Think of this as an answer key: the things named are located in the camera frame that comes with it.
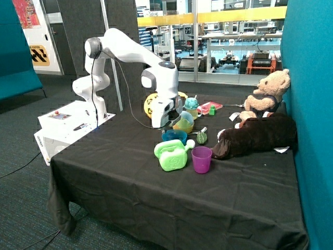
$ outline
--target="yellow ball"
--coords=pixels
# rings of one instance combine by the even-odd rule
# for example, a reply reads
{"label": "yellow ball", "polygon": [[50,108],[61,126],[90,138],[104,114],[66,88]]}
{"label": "yellow ball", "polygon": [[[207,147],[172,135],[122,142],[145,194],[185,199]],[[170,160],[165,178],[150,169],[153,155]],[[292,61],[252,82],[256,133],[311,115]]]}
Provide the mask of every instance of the yellow ball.
{"label": "yellow ball", "polygon": [[155,98],[157,98],[157,93],[150,94],[144,103],[144,111],[150,119],[151,119],[151,113],[152,113],[150,105],[151,105],[152,100],[154,100]]}
{"label": "yellow ball", "polygon": [[[187,99],[187,95],[184,94],[183,92],[178,92],[178,95],[183,99],[183,104],[185,103],[184,100]],[[146,113],[146,115],[151,119],[151,114],[152,114],[152,109],[151,109],[151,102],[152,100],[156,99],[157,93],[152,93],[150,94],[145,102],[144,102],[144,111]]]}

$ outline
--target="orange machine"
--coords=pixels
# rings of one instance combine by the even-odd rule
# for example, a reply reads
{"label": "orange machine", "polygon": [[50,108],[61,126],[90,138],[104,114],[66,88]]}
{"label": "orange machine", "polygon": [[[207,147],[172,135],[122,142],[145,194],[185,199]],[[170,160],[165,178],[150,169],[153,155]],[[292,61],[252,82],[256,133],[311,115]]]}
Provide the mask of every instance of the orange machine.
{"label": "orange machine", "polygon": [[246,74],[255,74],[252,71],[260,70],[260,71],[269,71],[269,73],[273,73],[276,69],[276,57],[275,54],[259,54],[259,53],[251,53],[248,58]]}

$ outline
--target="purple cup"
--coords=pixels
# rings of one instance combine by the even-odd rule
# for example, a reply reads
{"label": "purple cup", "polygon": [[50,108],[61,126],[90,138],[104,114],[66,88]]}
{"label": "purple cup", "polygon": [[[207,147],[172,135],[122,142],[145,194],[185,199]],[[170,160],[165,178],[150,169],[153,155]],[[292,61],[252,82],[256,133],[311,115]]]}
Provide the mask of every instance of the purple cup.
{"label": "purple cup", "polygon": [[207,173],[212,159],[212,151],[207,147],[195,147],[192,149],[192,161],[197,173]]}

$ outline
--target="sippy cup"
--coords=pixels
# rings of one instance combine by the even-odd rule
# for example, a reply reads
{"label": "sippy cup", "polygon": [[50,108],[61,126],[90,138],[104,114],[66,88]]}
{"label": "sippy cup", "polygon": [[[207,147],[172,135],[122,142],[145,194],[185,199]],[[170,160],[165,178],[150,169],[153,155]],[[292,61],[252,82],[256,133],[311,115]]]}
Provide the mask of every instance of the sippy cup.
{"label": "sippy cup", "polygon": [[198,117],[200,117],[202,115],[202,110],[199,107],[199,103],[196,99],[197,96],[193,97],[189,97],[186,99],[185,101],[185,105],[184,108],[186,108],[186,111],[189,112],[192,116],[193,119],[197,119]]}

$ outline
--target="white control box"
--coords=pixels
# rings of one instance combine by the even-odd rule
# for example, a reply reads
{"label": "white control box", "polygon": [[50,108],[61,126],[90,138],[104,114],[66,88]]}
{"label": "white control box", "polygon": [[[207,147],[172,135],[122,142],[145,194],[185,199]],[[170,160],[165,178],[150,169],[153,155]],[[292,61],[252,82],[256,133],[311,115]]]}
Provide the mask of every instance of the white control box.
{"label": "white control box", "polygon": [[[98,125],[114,114],[108,114]],[[96,128],[95,114],[89,114],[87,102],[74,101],[68,105],[39,116],[42,129],[34,134],[46,164],[50,159]]]}

